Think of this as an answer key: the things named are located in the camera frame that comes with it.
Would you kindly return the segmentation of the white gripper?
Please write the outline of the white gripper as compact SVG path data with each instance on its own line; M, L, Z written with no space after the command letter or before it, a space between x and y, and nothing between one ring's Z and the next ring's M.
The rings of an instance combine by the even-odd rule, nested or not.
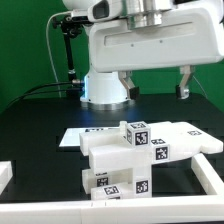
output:
M178 99L190 95L192 65L224 59L224 0L196 0L162 15L162 23L130 30L125 19L96 23L89 33L89 55L98 72L121 71L118 77L135 100L139 88L130 70L180 67Z

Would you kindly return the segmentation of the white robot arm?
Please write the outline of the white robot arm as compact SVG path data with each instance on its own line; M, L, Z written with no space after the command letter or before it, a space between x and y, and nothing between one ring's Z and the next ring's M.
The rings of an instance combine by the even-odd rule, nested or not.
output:
M139 89L134 70L178 67L177 97L189 97L193 67L224 59L224 0L62 0L88 35L84 107L115 110Z

